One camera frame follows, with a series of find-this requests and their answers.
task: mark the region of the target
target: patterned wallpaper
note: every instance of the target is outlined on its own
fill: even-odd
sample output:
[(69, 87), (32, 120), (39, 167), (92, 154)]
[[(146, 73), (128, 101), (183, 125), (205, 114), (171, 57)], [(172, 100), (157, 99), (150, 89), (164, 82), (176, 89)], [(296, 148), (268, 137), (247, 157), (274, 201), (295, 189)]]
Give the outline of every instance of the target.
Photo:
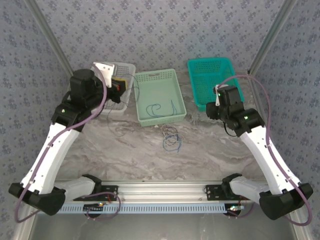
[(292, 171), (313, 187), (315, 239), (320, 239), (319, 46), (320, 2), (299, 0), (256, 75), (271, 97), (274, 142)]
[(11, 239), (9, 185), (30, 169), (68, 77), (23, 0), (0, 1), (0, 240)]
[(250, 67), (284, 0), (36, 0), (72, 68), (93, 61), (184, 70), (227, 57)]

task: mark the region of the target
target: light green tray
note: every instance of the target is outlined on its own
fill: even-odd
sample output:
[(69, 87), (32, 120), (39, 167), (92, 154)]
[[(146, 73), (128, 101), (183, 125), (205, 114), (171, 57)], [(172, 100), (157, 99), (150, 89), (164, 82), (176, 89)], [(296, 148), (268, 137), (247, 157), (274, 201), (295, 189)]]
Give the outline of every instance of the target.
[[(140, 72), (135, 74), (135, 78), (137, 81), (134, 82), (136, 111), (142, 127), (175, 123), (185, 118), (187, 111), (174, 69)], [(153, 115), (150, 105), (155, 104), (161, 105), (161, 108), (158, 109), (158, 105), (154, 107)]]

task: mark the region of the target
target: green plastic basket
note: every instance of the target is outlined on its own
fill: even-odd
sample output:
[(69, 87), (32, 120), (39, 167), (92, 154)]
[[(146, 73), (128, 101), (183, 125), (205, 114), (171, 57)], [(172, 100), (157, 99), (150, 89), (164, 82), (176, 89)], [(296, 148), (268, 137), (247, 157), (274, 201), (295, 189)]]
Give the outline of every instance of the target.
[[(213, 88), (225, 79), (236, 75), (231, 61), (223, 57), (191, 59), (188, 61), (188, 70), (194, 101), (200, 112), (206, 110), (207, 103), (216, 101)], [(241, 100), (245, 101), (236, 78), (226, 84), (236, 86), (239, 89)]]
[(185, 118), (187, 111), (174, 69), (136, 73), (135, 79), (136, 111), (142, 127)]

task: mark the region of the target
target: metal bracket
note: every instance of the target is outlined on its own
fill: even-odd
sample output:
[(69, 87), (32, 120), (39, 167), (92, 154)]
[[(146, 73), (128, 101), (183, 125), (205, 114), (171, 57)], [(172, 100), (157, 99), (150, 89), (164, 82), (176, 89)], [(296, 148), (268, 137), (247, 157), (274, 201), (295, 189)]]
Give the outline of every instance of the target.
[(206, 185), (205, 193), (208, 201), (240, 200), (239, 195), (235, 195), (233, 199), (228, 198), (221, 185)]
[[(102, 185), (100, 189), (100, 193), (103, 192), (111, 192), (118, 195), (119, 187), (117, 185)], [(116, 202), (117, 198), (113, 195), (99, 195), (99, 196), (92, 196), (92, 197), (78, 197), (74, 199), (75, 202)]]

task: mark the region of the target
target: black cable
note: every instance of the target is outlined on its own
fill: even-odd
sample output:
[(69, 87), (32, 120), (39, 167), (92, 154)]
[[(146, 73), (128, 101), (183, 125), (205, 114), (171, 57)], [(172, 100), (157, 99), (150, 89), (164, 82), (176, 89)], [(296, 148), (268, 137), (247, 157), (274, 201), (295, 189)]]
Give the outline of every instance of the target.
[(233, 135), (231, 135), (230, 133), (228, 133), (225, 122), (223, 123), (223, 127), (224, 127), (224, 130), (225, 130), (226, 134), (228, 134), (230, 137), (236, 137), (236, 136), (237, 136), (237, 135), (233, 136)]

